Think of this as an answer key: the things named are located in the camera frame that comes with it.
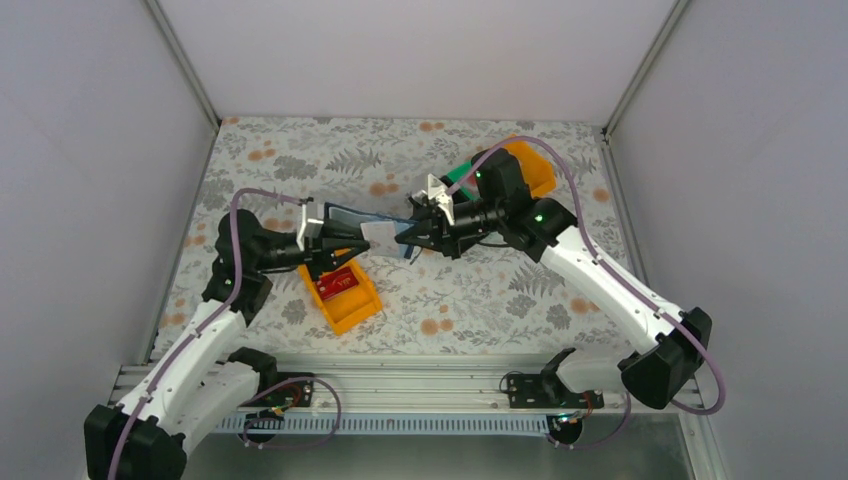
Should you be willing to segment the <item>blue card holder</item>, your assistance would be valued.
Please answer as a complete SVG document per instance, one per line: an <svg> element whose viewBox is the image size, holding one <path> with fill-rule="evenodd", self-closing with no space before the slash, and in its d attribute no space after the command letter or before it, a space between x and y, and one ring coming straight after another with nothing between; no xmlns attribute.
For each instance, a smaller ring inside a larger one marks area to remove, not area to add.
<svg viewBox="0 0 848 480"><path fill-rule="evenodd" d="M394 221L398 224L397 230L398 233L403 232L411 228L411 222L407 219L401 219L396 217L390 217L387 215L382 215L378 213L368 213L359 210L355 210L349 207L344 207L339 204L334 203L326 203L325 204L325 214L328 219L339 220L346 224L358 224L360 226L361 223L364 222L372 222L372 221ZM404 245L408 248L406 257L401 259L411 259L413 256L413 252L415 247Z"/></svg>

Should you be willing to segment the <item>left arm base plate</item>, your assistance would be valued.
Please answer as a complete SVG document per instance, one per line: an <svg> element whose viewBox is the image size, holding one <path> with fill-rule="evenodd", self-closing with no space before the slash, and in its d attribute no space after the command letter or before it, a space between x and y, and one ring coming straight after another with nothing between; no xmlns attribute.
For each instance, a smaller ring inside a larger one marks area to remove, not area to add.
<svg viewBox="0 0 848 480"><path fill-rule="evenodd" d="M309 407L314 389L312 373L282 372L275 380L260 384L262 396L245 401L240 407Z"/></svg>

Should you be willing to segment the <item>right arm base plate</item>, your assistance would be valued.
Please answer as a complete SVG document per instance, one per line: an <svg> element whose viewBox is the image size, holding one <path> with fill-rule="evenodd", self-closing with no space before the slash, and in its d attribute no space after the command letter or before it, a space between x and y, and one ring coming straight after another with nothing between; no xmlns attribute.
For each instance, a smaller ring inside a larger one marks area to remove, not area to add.
<svg viewBox="0 0 848 480"><path fill-rule="evenodd" d="M506 373L498 390L508 397L513 409L588 409L602 408L602 394L594 391L572 392L558 380L545 380L540 374L517 371Z"/></svg>

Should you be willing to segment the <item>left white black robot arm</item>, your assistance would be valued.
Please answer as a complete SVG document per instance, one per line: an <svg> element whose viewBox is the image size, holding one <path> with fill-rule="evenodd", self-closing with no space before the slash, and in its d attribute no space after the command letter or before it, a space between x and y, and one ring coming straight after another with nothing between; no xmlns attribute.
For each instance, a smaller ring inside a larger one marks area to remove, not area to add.
<svg viewBox="0 0 848 480"><path fill-rule="evenodd" d="M245 209L222 218L212 276L188 325L135 387L85 419L88 478L179 479L194 449L237 408L265 408L254 419L261 422L309 405L317 377L281 373L272 355L248 347L224 352L265 305L270 274L303 267L318 280L369 248L358 226L302 220L298 231L281 233Z"/></svg>

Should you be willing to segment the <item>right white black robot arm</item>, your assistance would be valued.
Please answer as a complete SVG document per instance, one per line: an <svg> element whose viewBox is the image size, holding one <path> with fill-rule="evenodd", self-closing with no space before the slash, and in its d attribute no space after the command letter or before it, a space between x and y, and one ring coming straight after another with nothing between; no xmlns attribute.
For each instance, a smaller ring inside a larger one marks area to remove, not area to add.
<svg viewBox="0 0 848 480"><path fill-rule="evenodd" d="M413 226L398 242L459 258L472 245L498 233L568 283L615 322L632 345L622 360L594 358L565 348L541 372L547 395L623 390L643 405L661 410L705 361L712 320L700 308L683 311L661 299L612 260L559 201L532 193L519 160L500 148L484 155L472 172L478 196L455 201L455 181L428 176L412 193Z"/></svg>

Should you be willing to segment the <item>white credit card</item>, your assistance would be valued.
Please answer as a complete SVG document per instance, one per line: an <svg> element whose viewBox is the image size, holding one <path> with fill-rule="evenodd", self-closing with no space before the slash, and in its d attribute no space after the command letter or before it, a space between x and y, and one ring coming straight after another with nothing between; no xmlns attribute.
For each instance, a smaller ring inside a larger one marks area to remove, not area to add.
<svg viewBox="0 0 848 480"><path fill-rule="evenodd" d="M394 221L361 223L363 239L369 244L368 253L372 256L405 258L408 248L396 241L397 227L398 224Z"/></svg>

